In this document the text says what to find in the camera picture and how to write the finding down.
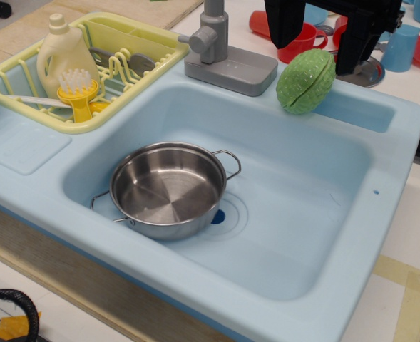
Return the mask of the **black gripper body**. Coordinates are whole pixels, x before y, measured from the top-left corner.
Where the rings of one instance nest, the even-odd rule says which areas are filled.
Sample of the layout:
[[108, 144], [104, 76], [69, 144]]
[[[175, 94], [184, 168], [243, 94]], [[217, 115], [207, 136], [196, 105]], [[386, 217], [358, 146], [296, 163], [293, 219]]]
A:
[[355, 28], [371, 32], [395, 32], [402, 24], [405, 10], [402, 1], [307, 1], [322, 9], [341, 14]]

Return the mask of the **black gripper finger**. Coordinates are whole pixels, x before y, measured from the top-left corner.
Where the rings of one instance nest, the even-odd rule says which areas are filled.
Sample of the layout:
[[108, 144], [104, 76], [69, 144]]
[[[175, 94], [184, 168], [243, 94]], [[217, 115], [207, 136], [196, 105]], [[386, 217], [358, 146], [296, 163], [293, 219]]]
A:
[[345, 76], [370, 57], [379, 37], [388, 29], [386, 11], [346, 11], [345, 31], [340, 36], [336, 73]]
[[270, 40], [281, 49], [294, 41], [302, 31], [304, 1], [265, 0]]

